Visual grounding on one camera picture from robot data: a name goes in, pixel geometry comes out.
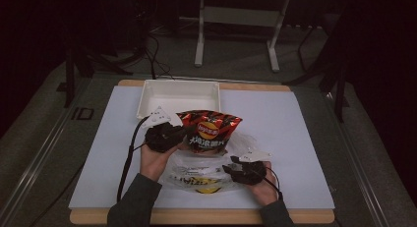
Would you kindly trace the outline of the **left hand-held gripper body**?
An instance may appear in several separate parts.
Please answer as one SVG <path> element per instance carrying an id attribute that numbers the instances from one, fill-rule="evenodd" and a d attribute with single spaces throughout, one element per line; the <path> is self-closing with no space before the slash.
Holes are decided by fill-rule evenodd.
<path id="1" fill-rule="evenodd" d="M 182 126 L 173 126 L 170 121 L 171 117 L 160 106 L 151 112 L 141 124 L 147 130 L 144 144 L 157 152 L 177 145 L 186 135 L 178 133 Z"/>

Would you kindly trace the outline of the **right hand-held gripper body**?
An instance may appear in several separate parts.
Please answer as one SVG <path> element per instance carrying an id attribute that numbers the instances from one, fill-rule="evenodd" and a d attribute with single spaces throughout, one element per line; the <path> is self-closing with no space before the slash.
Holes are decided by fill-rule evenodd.
<path id="1" fill-rule="evenodd" d="M 271 158 L 271 154 L 265 151 L 250 149 L 243 155 L 238 156 L 244 164 L 237 164 L 237 168 L 232 168 L 236 174 L 231 176 L 234 182 L 245 185 L 259 184 L 267 173 L 264 161 Z"/>

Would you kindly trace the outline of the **clear plastic bag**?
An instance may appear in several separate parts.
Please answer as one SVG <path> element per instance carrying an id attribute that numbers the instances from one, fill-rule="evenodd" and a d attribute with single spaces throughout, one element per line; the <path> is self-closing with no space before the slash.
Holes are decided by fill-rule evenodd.
<path id="1" fill-rule="evenodd" d="M 178 166 L 185 167 L 221 167 L 222 165 L 227 165 L 231 168 L 236 168 L 237 164 L 234 164 L 231 161 L 230 156 L 240 156 L 248 152 L 250 149 L 255 149 L 257 147 L 257 140 L 247 134 L 241 132 L 235 132 L 231 139 L 229 140 L 226 149 L 221 154 L 202 154 L 202 153 L 193 153 L 191 150 L 177 150 L 169 158 L 165 171 L 163 172 L 159 181 L 168 189 L 181 190 L 172 185 L 167 181 L 168 173 Z M 231 185 L 224 190 L 219 192 L 237 190 L 239 185 L 232 181 Z"/>

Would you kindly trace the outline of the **red chip bag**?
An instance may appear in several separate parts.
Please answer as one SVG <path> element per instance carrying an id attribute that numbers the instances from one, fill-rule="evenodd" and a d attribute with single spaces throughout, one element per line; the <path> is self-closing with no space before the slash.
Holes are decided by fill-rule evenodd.
<path id="1" fill-rule="evenodd" d="M 210 110 L 177 113 L 185 129 L 189 129 L 186 145 L 194 153 L 221 154 L 242 119 Z"/>

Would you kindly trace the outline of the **white plastic bin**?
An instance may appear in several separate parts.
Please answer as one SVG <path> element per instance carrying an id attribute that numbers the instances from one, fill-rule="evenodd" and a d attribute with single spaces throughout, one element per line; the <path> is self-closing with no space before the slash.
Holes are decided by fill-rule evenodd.
<path id="1" fill-rule="evenodd" d="M 220 110 L 220 89 L 216 82 L 146 80 L 137 118 L 143 119 L 160 106 L 166 113 L 188 110 Z"/>

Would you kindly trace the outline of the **person's right hand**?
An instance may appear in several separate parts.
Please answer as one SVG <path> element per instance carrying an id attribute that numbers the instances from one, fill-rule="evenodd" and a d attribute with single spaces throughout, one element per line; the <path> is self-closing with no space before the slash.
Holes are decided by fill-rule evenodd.
<path id="1" fill-rule="evenodd" d="M 269 161 L 265 161 L 264 165 L 267 169 L 266 178 L 257 185 L 246 186 L 261 206 L 266 206 L 274 201 L 277 201 L 279 197 L 279 194 L 275 189 L 276 179 L 271 172 L 271 163 Z"/>

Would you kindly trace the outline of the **person's left hand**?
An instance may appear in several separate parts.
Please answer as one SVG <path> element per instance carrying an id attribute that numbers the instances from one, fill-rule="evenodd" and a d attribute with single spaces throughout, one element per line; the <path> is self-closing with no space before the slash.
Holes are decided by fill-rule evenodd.
<path id="1" fill-rule="evenodd" d="M 140 174 L 157 182 L 165 170 L 170 156 L 179 148 L 178 145 L 165 152 L 151 150 L 147 145 L 141 148 Z"/>

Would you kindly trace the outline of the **white and yellow packet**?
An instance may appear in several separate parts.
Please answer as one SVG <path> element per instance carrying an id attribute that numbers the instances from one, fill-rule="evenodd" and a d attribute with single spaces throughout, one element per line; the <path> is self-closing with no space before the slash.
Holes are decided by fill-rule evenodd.
<path id="1" fill-rule="evenodd" d="M 232 181 L 221 167 L 174 167 L 167 181 L 178 189 L 200 194 L 214 194 L 227 189 Z"/>

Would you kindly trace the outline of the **white table mat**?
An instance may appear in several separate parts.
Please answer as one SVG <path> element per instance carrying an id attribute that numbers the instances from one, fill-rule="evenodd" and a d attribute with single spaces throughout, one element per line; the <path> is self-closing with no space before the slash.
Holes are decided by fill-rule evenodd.
<path id="1" fill-rule="evenodd" d="M 116 202 L 121 173 L 138 124 L 143 89 L 117 86 L 107 108 L 69 207 L 107 208 Z M 290 209 L 333 209 L 328 184 L 313 147 L 298 99 L 292 91 L 223 89 L 223 112 L 238 116 L 237 131 L 253 137 L 271 154 L 283 199 Z"/>

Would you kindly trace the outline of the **black stand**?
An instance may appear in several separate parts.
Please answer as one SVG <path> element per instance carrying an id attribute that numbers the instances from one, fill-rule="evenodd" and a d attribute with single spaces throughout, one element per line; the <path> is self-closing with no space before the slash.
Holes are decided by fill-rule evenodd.
<path id="1" fill-rule="evenodd" d="M 342 107 L 344 101 L 344 90 L 346 83 L 347 66 L 342 63 L 329 67 L 322 78 L 319 89 L 321 92 L 330 93 L 336 87 L 334 98 L 334 114 L 340 123 L 343 123 Z"/>
<path id="2" fill-rule="evenodd" d="M 68 108 L 75 98 L 75 70 L 78 70 L 85 78 L 91 78 L 93 75 L 88 49 L 81 45 L 70 46 L 66 49 L 65 82 L 57 88 L 58 91 L 66 93 L 65 108 Z"/>

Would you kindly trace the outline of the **white metal stand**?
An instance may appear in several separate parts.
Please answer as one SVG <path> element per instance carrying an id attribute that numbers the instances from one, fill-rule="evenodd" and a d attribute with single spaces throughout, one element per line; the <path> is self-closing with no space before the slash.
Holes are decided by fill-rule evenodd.
<path id="1" fill-rule="evenodd" d="M 194 66 L 202 67 L 205 50 L 205 23 L 229 24 L 273 28 L 273 36 L 267 40 L 267 51 L 271 70 L 280 71 L 275 51 L 276 42 L 283 27 L 284 18 L 290 0 L 283 0 L 277 11 L 239 9 L 207 6 L 205 0 L 199 0 L 198 39 Z"/>

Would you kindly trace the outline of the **metal floor rail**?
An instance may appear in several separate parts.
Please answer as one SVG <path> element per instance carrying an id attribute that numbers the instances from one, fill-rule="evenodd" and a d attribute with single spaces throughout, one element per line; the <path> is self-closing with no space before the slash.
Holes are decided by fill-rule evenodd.
<path id="1" fill-rule="evenodd" d="M 330 92 L 325 92 L 323 93 L 323 98 L 326 102 L 330 117 L 335 121 L 336 128 L 341 136 L 342 146 L 347 152 L 347 160 L 355 176 L 358 187 L 362 193 L 363 199 L 367 204 L 368 210 L 370 211 L 375 226 L 390 227 L 380 202 L 375 195 L 374 189 L 359 160 L 356 147 L 354 146 L 354 143 L 350 138 L 345 125 L 338 120 L 334 113 L 335 97 Z"/>
<path id="2" fill-rule="evenodd" d="M 75 227 L 67 204 L 81 160 L 59 146 L 83 96 L 65 108 L 63 92 L 41 89 L 0 140 L 0 227 Z"/>

